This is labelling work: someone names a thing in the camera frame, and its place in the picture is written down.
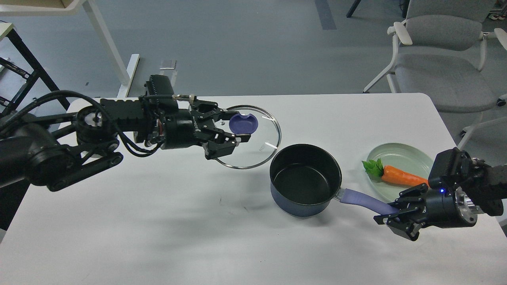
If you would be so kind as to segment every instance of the chair wheel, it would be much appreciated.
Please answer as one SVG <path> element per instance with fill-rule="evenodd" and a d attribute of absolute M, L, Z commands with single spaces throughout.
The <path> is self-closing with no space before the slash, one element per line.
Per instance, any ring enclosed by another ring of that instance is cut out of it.
<path fill-rule="evenodd" d="M 498 100 L 496 101 L 496 105 L 497 105 L 498 107 L 505 106 L 505 104 L 506 104 L 506 103 L 507 103 L 507 102 L 506 102 L 505 100 L 503 100 L 503 99 L 498 99 Z"/>

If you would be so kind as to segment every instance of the pot handle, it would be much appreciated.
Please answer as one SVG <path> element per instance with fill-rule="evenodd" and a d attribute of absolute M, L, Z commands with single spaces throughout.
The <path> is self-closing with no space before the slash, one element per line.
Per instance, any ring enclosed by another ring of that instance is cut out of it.
<path fill-rule="evenodd" d="M 399 209 L 396 209 L 387 203 L 377 200 L 372 196 L 368 196 L 351 189 L 340 188 L 336 196 L 333 198 L 340 201 L 340 203 L 363 206 L 380 215 L 388 215 L 399 211 Z"/>

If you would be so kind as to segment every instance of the black metal frame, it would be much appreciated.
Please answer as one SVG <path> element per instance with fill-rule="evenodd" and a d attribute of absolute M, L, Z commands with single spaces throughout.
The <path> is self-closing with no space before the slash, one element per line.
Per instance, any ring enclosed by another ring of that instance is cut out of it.
<path fill-rule="evenodd" d="M 59 90 L 58 86 L 56 86 L 56 83 L 51 79 L 51 77 L 44 70 L 39 61 L 35 58 L 32 52 L 30 52 L 28 47 L 23 43 L 23 40 L 18 35 L 18 33 L 14 29 L 12 29 L 6 35 L 6 37 L 11 41 L 11 43 L 23 56 L 26 62 L 30 64 L 31 68 L 33 69 L 33 72 L 30 74 L 25 70 L 19 68 L 18 66 L 14 65 L 13 63 L 8 62 L 3 58 L 0 58 L 0 65 L 3 65 L 5 68 L 15 72 L 19 76 L 26 79 L 25 84 L 21 86 L 19 91 L 11 100 L 0 98 L 2 101 L 2 105 L 5 107 L 5 109 L 0 114 L 0 117 L 4 117 L 9 113 L 11 113 L 12 111 L 16 110 L 16 108 L 19 107 L 23 99 L 27 96 L 28 92 L 39 78 L 44 82 L 44 84 L 46 84 L 46 86 L 49 88 L 50 91 Z M 60 98 L 58 99 L 58 101 L 65 108 L 65 110 L 67 110 L 68 107 L 70 106 L 70 103 L 66 98 Z"/>
<path fill-rule="evenodd" d="M 349 11 L 347 12 L 347 18 L 352 17 L 352 14 L 354 14 L 355 9 L 357 8 L 357 6 L 359 5 L 360 2 L 361 2 L 361 0 L 354 0 L 354 3 L 352 3 L 352 6 L 350 7 Z M 402 12 L 403 18 L 407 17 L 407 10 L 409 8 L 409 2 L 410 2 L 410 0 L 404 0 L 403 12 Z"/>

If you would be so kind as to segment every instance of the carrot leaves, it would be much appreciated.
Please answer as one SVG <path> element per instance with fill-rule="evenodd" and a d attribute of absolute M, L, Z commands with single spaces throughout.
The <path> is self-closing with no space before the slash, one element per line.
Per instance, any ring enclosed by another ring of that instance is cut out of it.
<path fill-rule="evenodd" d="M 366 173 L 376 177 L 382 177 L 384 175 L 384 166 L 382 166 L 382 161 L 380 158 L 377 161 L 370 159 L 369 161 L 362 161 L 363 166 L 365 167 Z"/>

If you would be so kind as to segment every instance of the carrot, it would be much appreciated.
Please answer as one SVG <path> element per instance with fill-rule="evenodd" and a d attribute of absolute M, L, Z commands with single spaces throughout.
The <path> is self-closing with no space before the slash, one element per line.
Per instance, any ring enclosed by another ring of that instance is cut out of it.
<path fill-rule="evenodd" d="M 380 177 L 382 180 L 399 185 L 417 186 L 422 183 L 428 185 L 428 180 L 417 175 L 407 173 L 391 165 L 382 165 L 380 158 L 375 160 L 363 161 L 366 173 Z"/>

